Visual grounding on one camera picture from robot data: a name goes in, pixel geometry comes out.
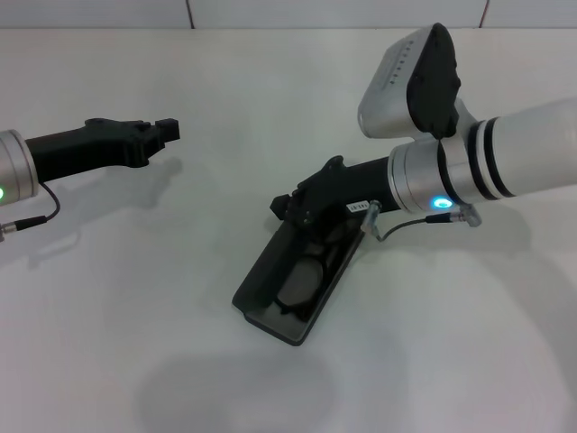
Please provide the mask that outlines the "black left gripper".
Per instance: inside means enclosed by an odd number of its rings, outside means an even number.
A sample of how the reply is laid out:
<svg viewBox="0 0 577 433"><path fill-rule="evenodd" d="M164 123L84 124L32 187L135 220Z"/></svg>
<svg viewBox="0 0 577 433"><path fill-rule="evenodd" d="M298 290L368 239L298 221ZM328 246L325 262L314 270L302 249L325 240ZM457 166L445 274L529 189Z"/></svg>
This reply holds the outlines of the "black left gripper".
<svg viewBox="0 0 577 433"><path fill-rule="evenodd" d="M62 133L27 139L38 180L47 182L110 166L141 168L180 139L179 121L89 119Z"/></svg>

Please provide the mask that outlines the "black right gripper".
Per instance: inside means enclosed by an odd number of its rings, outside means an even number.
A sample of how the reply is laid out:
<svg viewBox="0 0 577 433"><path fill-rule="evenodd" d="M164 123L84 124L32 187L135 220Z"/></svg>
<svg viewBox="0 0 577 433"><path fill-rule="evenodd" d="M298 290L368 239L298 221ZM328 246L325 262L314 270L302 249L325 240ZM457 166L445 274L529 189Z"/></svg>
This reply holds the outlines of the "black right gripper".
<svg viewBox="0 0 577 433"><path fill-rule="evenodd" d="M279 221L293 226L330 226L334 222L355 217L360 212L349 206L377 200L384 212L399 209L393 198L388 176L387 157L346 166L341 155L301 181L292 196L275 197L270 211Z"/></svg>

